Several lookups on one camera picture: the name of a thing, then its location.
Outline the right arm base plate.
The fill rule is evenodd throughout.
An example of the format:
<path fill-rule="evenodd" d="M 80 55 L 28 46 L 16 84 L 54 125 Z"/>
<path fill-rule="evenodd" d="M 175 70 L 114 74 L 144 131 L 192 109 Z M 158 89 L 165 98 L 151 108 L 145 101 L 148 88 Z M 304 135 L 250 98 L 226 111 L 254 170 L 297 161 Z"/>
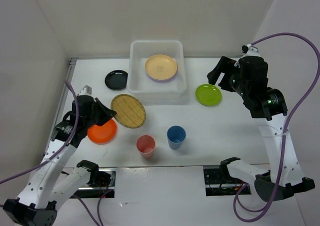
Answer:
<path fill-rule="evenodd" d="M 234 196 L 244 185 L 244 182 L 240 179 L 232 178 L 228 182 L 225 181 L 218 166 L 204 167 L 203 177 L 207 197 Z"/>

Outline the purple plate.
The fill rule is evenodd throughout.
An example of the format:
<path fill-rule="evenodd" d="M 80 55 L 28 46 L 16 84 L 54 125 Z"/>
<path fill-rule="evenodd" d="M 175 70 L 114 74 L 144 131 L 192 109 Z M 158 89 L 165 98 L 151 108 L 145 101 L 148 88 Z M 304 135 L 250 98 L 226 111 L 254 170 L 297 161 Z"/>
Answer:
<path fill-rule="evenodd" d="M 167 82 L 167 81 L 171 81 L 173 80 L 177 74 L 174 74 L 173 76 L 169 77 L 169 78 L 166 78 L 166 79 L 156 79 L 154 77 L 151 77 L 149 74 L 146 73 L 146 75 L 151 79 L 151 80 L 154 80 L 154 81 L 157 81 L 157 82 Z"/>

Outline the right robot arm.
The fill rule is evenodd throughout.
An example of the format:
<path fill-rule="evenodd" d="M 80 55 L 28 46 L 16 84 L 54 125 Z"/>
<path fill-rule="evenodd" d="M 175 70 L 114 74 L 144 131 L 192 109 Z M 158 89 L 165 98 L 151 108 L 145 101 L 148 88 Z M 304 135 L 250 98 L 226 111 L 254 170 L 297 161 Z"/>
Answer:
<path fill-rule="evenodd" d="M 229 183 L 240 179 L 249 184 L 253 194 L 267 202 L 274 186 L 278 186 L 275 201 L 292 197 L 296 193 L 315 188 L 313 179 L 303 173 L 289 132 L 284 131 L 287 105 L 283 94 L 268 87 L 268 64 L 259 56 L 245 56 L 235 61 L 221 57 L 207 75 L 210 84 L 218 83 L 222 90 L 236 92 L 250 111 L 263 137 L 269 160 L 269 170 L 249 165 L 238 157 L 221 161 L 219 177 Z"/>

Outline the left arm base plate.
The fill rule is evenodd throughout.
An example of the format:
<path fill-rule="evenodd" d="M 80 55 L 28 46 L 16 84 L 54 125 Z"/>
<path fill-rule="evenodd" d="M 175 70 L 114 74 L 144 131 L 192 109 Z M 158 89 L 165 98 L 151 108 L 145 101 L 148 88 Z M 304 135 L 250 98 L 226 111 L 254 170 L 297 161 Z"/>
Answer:
<path fill-rule="evenodd" d="M 93 184 L 85 184 L 75 193 L 81 199 L 114 198 L 116 168 L 100 168 L 101 177 Z"/>

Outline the black plate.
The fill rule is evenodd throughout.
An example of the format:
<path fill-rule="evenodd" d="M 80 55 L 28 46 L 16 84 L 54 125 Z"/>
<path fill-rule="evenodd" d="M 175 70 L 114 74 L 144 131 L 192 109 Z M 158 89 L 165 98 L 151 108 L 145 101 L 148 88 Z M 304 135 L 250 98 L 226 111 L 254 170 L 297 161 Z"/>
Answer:
<path fill-rule="evenodd" d="M 127 87 L 128 73 L 123 70 L 113 70 L 109 72 L 104 83 L 107 88 L 113 91 L 124 90 Z"/>

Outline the beige plate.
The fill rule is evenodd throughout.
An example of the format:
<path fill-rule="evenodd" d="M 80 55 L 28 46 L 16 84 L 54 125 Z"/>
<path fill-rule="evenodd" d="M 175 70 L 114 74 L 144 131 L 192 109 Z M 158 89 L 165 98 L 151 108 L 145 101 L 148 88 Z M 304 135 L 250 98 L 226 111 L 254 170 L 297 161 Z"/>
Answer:
<path fill-rule="evenodd" d="M 177 73 L 178 66 L 173 58 L 167 55 L 157 54 L 146 60 L 144 69 L 151 77 L 166 79 Z"/>

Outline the round bamboo mat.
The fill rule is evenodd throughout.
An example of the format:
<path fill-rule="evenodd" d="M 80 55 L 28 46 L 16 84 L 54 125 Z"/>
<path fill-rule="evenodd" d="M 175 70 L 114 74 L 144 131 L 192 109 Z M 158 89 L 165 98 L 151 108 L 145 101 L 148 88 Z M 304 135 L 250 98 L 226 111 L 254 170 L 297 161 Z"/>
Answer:
<path fill-rule="evenodd" d="M 128 94 L 115 96 L 110 107 L 116 112 L 115 119 L 126 128 L 136 129 L 141 127 L 147 118 L 146 110 L 142 103 Z"/>

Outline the orange plate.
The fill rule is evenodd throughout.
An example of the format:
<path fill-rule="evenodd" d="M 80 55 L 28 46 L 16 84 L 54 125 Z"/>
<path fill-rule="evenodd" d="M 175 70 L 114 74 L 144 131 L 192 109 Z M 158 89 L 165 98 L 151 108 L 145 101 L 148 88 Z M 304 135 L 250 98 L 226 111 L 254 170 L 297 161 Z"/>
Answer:
<path fill-rule="evenodd" d="M 95 144 L 106 144 L 111 141 L 117 133 L 117 125 L 113 119 L 102 126 L 93 125 L 87 131 L 88 138 Z"/>

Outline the green plate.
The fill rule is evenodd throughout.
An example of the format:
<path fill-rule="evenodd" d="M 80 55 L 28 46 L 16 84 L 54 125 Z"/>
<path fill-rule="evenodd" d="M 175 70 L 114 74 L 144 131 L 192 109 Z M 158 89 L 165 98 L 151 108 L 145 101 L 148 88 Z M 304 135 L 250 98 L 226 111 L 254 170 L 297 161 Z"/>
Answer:
<path fill-rule="evenodd" d="M 222 93 L 214 85 L 202 84 L 195 90 L 195 98 L 201 105 L 214 107 L 221 103 Z"/>

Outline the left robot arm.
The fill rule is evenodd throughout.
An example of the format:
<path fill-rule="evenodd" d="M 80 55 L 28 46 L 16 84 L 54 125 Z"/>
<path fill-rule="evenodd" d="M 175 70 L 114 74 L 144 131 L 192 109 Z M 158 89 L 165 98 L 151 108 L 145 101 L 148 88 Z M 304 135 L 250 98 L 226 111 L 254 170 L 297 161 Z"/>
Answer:
<path fill-rule="evenodd" d="M 15 199 L 7 199 L 2 209 L 22 226 L 51 226 L 58 210 L 83 185 L 107 186 L 111 177 L 96 163 L 81 160 L 58 182 L 67 161 L 92 126 L 102 126 L 117 113 L 97 98 L 79 95 L 51 135 L 47 152 L 26 187 Z"/>

